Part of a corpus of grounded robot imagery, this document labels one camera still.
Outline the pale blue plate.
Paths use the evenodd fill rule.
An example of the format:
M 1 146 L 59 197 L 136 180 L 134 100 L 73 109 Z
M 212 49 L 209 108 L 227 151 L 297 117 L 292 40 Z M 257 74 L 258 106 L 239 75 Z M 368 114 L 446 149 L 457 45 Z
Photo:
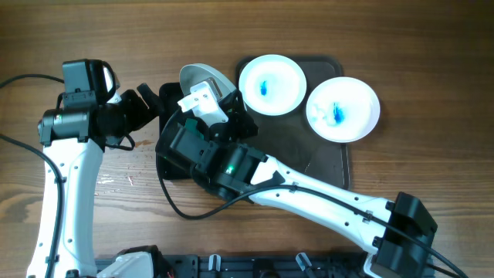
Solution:
M 236 90 L 233 82 L 217 69 L 204 63 L 193 63 L 183 66 L 179 73 L 179 83 L 182 93 L 185 96 L 189 95 L 193 86 L 208 78 L 215 81 L 218 100 L 221 100 Z

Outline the green yellow sponge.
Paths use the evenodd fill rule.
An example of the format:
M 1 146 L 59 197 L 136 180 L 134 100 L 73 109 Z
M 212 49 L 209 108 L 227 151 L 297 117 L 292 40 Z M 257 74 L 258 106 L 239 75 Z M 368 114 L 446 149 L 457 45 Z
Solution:
M 185 125 L 184 127 L 192 132 L 194 135 L 196 135 L 197 137 L 203 139 L 204 138 L 204 131 L 203 131 L 203 127 L 202 127 L 202 123 L 200 120 L 196 119 L 196 118 L 187 118 L 185 120 Z

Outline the white plate top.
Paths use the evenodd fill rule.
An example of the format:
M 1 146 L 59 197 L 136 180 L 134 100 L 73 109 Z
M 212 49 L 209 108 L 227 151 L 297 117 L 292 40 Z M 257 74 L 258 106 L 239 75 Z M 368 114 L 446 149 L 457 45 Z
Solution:
M 292 59 L 269 54 L 254 58 L 241 70 L 239 90 L 258 114 L 281 116 L 295 110 L 307 91 L 306 76 Z

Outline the brown plastic tray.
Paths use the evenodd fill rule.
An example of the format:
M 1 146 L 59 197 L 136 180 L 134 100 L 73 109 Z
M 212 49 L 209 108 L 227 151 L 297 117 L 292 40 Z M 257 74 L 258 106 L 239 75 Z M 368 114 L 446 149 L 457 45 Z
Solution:
M 350 190 L 350 158 L 346 144 L 327 141 L 306 119 L 309 95 L 323 81 L 343 76 L 340 63 L 330 56 L 288 56 L 304 72 L 307 93 L 303 102 L 282 116 L 265 116 L 247 107 L 258 135 L 242 142 L 265 152 L 302 174 Z

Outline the black rectangular tray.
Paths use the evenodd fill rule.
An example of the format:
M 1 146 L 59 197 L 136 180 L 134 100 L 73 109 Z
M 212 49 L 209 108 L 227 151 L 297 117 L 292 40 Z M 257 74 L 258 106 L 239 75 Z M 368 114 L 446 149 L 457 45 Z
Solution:
M 184 97 L 180 83 L 163 84 L 159 89 L 159 97 L 164 104 L 165 112 L 159 116 L 160 139 L 155 148 L 157 172 L 165 180 L 190 178 L 191 167 L 196 165 L 197 161 L 190 161 L 173 149 L 169 150 L 169 145 L 175 139 L 180 127 L 186 129 L 184 125 L 187 118 L 200 119 L 192 112 L 185 114 L 179 112 L 174 115 L 180 109 L 178 101 Z

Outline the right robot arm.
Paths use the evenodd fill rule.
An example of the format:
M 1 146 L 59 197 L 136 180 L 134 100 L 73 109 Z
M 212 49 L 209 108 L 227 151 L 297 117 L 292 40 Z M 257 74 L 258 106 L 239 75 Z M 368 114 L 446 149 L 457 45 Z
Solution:
M 349 192 L 306 176 L 242 143 L 254 123 L 238 97 L 219 102 L 229 121 L 208 126 L 180 100 L 165 100 L 156 146 L 161 181 L 178 171 L 225 200 L 271 206 L 327 227 L 362 248 L 362 274 L 421 277 L 434 252 L 437 223 L 421 201 L 404 192 L 395 201 Z

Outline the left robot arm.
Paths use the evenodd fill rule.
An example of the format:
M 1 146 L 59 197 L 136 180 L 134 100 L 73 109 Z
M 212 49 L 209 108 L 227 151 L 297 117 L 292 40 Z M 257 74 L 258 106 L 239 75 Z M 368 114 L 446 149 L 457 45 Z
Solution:
M 93 207 L 107 148 L 121 144 L 164 112 L 150 87 L 117 92 L 111 66 L 99 59 L 63 63 L 65 90 L 38 124 L 45 186 L 37 246 L 28 277 L 95 277 Z

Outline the white plate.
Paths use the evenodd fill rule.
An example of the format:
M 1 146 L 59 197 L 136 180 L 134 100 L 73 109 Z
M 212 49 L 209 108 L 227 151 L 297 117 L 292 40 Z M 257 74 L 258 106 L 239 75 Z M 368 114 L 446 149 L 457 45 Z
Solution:
M 307 91 L 306 76 L 292 59 L 269 54 L 254 58 L 241 70 L 239 90 L 258 114 L 281 116 L 295 110 Z
M 322 82 L 306 103 L 312 130 L 327 141 L 350 143 L 366 137 L 376 126 L 381 105 L 374 90 L 353 77 Z

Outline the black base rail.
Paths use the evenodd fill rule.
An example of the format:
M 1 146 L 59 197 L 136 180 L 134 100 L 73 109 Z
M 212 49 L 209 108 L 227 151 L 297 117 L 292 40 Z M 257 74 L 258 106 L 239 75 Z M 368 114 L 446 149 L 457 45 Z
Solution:
M 331 253 L 328 256 L 210 256 L 164 255 L 161 260 L 168 277 L 254 278 L 319 277 L 361 278 L 366 256 L 359 253 Z

